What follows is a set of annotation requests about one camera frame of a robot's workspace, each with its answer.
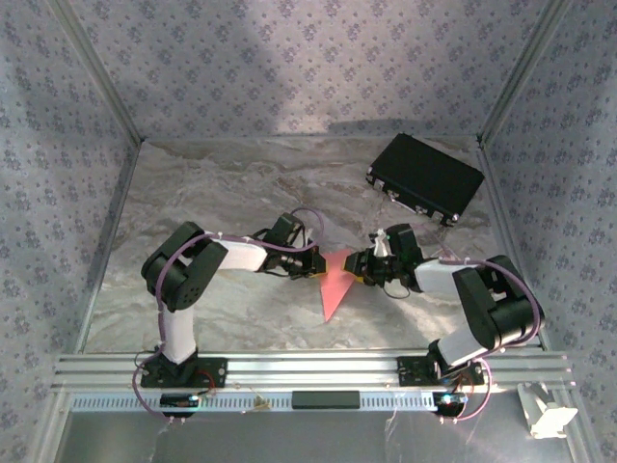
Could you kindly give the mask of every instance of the gray marble surface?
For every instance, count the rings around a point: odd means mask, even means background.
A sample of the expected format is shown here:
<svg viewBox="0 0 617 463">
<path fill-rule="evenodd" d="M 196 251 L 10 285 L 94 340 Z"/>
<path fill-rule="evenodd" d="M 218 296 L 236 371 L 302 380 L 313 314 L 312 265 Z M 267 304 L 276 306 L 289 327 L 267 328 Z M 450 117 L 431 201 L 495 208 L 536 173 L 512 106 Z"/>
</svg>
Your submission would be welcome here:
<svg viewBox="0 0 617 463">
<path fill-rule="evenodd" d="M 407 222 L 427 257 L 443 253 L 443 246 L 459 257 L 495 255 L 482 188 L 452 229 L 440 228 L 370 188 L 364 172 L 389 140 L 144 144 L 94 304 L 86 351 L 137 351 L 156 344 L 156 304 L 140 269 L 185 220 L 212 232 L 246 234 L 270 227 L 281 213 L 306 204 L 325 216 L 324 252 L 365 248 L 370 232 Z M 475 163 L 471 139 L 432 143 Z M 306 219 L 315 225 L 312 217 Z M 357 284 L 325 323 L 316 279 L 292 282 L 232 270 L 218 272 L 196 307 L 200 350 L 424 347 L 464 319 L 455 301 L 424 294 L 393 300 L 377 287 Z"/>
</svg>

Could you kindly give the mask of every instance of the floral wallpaper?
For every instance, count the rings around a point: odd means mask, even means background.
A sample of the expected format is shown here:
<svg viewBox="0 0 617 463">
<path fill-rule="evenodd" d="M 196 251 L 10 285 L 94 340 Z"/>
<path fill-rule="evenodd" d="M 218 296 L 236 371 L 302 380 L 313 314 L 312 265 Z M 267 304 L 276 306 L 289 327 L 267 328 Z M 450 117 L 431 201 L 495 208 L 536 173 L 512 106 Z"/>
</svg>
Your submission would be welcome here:
<svg viewBox="0 0 617 463">
<path fill-rule="evenodd" d="M 110 233 L 124 142 L 46 3 L 0 7 L 0 461 L 22 461 Z"/>
<path fill-rule="evenodd" d="M 545 1 L 75 0 L 144 138 L 479 131 Z"/>
<path fill-rule="evenodd" d="M 490 148 L 555 348 L 617 461 L 617 6 L 575 2 Z"/>
</svg>

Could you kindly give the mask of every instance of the red wire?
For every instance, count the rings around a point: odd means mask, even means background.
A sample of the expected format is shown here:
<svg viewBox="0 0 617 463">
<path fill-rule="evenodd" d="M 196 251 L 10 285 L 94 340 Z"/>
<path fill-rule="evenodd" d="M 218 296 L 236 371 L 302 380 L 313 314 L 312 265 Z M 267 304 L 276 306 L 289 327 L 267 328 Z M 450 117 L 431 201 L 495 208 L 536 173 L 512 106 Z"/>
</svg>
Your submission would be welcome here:
<svg viewBox="0 0 617 463">
<path fill-rule="evenodd" d="M 468 375 L 467 373 L 461 373 L 459 374 L 459 381 L 458 384 L 456 385 L 456 388 L 454 389 L 455 391 L 458 390 L 461 386 L 465 386 L 463 384 L 463 379 L 467 379 L 469 381 L 469 385 L 471 386 L 471 392 L 470 394 L 473 394 L 473 392 L 475 391 L 475 384 L 473 384 L 473 380 L 471 379 L 471 376 Z"/>
<path fill-rule="evenodd" d="M 208 392 L 210 392 L 213 389 L 216 389 L 216 382 L 214 381 L 214 378 L 205 369 L 198 369 L 197 370 L 197 374 L 202 374 L 204 376 L 207 376 L 208 380 L 210 381 L 210 386 L 208 388 Z"/>
</svg>

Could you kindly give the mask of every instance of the black wire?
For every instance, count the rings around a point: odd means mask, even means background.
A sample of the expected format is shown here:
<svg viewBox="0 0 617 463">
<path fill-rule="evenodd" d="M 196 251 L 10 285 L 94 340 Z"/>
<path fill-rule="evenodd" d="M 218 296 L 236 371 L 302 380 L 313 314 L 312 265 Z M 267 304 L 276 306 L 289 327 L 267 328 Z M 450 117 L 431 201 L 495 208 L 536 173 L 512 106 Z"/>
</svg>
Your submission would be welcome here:
<svg viewBox="0 0 617 463">
<path fill-rule="evenodd" d="M 409 290 L 408 287 L 406 287 L 405 289 L 407 289 L 407 294 L 405 294 L 404 296 L 392 296 L 389 292 L 386 291 L 386 285 L 384 285 L 384 287 L 382 287 L 382 289 L 384 290 L 384 293 L 386 294 L 387 297 L 389 297 L 390 299 L 407 299 L 412 292 Z"/>
<path fill-rule="evenodd" d="M 264 270 L 263 273 L 265 273 L 267 275 L 272 275 L 274 277 L 280 277 L 280 278 L 288 278 L 289 277 L 289 275 L 283 275 L 282 273 L 273 272 L 271 270 Z"/>
<path fill-rule="evenodd" d="M 260 236 L 262 236 L 264 233 L 269 232 L 270 229 L 261 229 L 260 231 L 256 231 L 255 233 L 253 233 L 251 235 L 252 239 L 258 239 Z"/>
<path fill-rule="evenodd" d="M 300 218 L 299 218 L 296 214 L 290 214 L 290 215 L 291 215 L 292 217 L 295 217 L 296 219 L 300 220 Z M 307 228 L 306 228 L 306 226 L 305 226 L 305 223 L 304 223 L 302 220 L 300 220 L 300 222 L 302 223 L 302 226 L 301 226 L 301 230 L 302 230 L 302 242 L 304 243 L 302 246 L 303 246 L 303 247 L 305 247 L 305 246 L 307 246 L 307 244 L 308 244 L 308 243 L 307 243 L 307 235 L 305 234 L 305 230 L 306 230 Z"/>
<path fill-rule="evenodd" d="M 153 350 L 142 350 L 141 352 L 138 352 L 135 354 L 135 357 L 133 358 L 133 363 L 135 364 L 135 368 L 139 368 L 139 364 L 137 363 L 137 357 L 139 357 L 142 354 L 153 354 L 154 351 Z"/>
</svg>

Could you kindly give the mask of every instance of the pink triangle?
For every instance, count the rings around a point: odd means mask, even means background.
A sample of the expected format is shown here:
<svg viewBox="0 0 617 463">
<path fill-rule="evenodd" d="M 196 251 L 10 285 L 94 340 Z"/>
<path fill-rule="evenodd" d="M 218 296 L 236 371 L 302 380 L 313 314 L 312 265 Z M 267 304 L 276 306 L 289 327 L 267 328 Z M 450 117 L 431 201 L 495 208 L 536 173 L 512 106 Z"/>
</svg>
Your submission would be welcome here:
<svg viewBox="0 0 617 463">
<path fill-rule="evenodd" d="M 321 300 L 324 305 L 324 318 L 330 320 L 340 305 L 343 297 L 356 281 L 356 277 L 343 270 L 345 259 L 351 254 L 351 250 L 343 249 L 335 253 L 324 254 L 328 263 L 328 273 L 319 277 L 321 285 Z"/>
</svg>

